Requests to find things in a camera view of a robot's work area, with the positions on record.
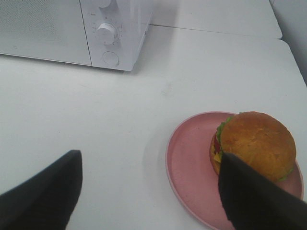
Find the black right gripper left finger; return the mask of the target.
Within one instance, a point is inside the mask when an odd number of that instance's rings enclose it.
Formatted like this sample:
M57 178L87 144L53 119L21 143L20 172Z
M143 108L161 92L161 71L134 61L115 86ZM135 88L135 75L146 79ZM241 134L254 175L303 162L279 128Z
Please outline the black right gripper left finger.
M64 230L82 189L82 155L70 150L0 196L2 230Z

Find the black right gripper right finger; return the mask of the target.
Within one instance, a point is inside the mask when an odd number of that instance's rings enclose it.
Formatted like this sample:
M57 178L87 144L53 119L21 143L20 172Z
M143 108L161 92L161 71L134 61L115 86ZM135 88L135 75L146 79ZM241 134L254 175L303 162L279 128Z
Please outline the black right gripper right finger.
M307 204L232 153L224 153L218 180L226 216L236 230L305 230Z

